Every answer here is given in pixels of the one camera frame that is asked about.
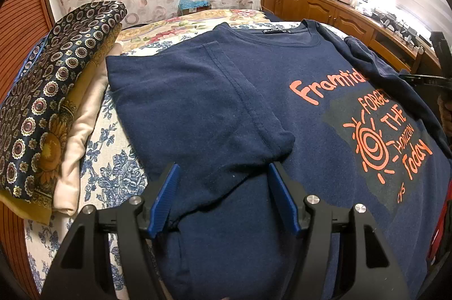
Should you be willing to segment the person right hand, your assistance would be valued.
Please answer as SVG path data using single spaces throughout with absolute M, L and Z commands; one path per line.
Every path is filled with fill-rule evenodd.
M 446 100 L 443 96 L 439 96 L 438 107 L 443 130 L 446 136 L 452 137 L 452 102 L 451 100 Z

